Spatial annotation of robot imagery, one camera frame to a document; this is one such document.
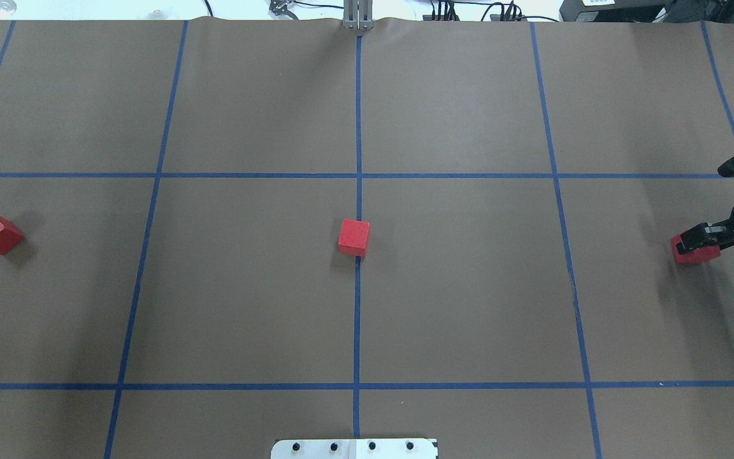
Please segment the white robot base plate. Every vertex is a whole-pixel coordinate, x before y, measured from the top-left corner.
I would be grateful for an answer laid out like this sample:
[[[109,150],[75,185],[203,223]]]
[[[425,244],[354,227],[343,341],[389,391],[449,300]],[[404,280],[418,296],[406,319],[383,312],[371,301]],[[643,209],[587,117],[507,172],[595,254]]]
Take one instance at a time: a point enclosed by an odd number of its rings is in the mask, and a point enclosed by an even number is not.
[[[438,458],[436,439],[283,439],[271,458]]]

